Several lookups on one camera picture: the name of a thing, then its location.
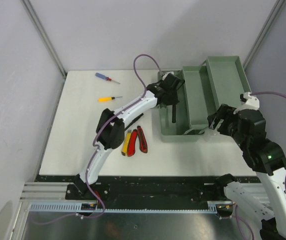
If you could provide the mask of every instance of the gray wall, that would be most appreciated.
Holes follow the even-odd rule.
[[[275,2],[31,0],[67,71],[132,69],[141,53],[164,69],[199,65],[209,55],[244,61]]]
[[[36,169],[61,84],[20,1],[0,1],[0,240]]]
[[[286,5],[246,74],[254,92],[286,94]],[[282,146],[286,155],[286,100],[270,95],[259,99],[267,120],[267,135]]]

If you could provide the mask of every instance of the white tabletop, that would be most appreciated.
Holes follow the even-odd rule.
[[[97,78],[96,72],[121,84]],[[157,70],[138,72],[146,85],[157,80]],[[78,174],[93,153],[92,142],[102,111],[122,107],[142,92],[143,87],[132,70],[69,71],[39,174]],[[123,98],[98,102],[98,98],[112,96]],[[212,133],[208,131],[197,142],[162,142],[158,109],[146,111],[129,129],[137,125],[144,131],[148,153],[140,152],[138,141],[132,157],[122,156],[120,146],[107,158],[101,176],[255,175],[230,137],[210,138]]]

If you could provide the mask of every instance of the green tray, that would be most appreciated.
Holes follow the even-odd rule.
[[[202,130],[208,127],[208,116],[216,112],[206,66],[184,66],[185,95],[189,127]]]
[[[174,74],[182,78],[182,71],[174,71]],[[179,103],[176,106],[176,123],[172,123],[172,106],[160,105],[159,107],[161,139],[166,143],[196,142],[202,136],[199,135],[200,131],[192,130],[188,134],[183,135],[190,129],[184,87],[177,91],[177,96]]]
[[[216,109],[221,104],[240,106],[240,94],[251,91],[240,57],[209,56],[206,66]]]

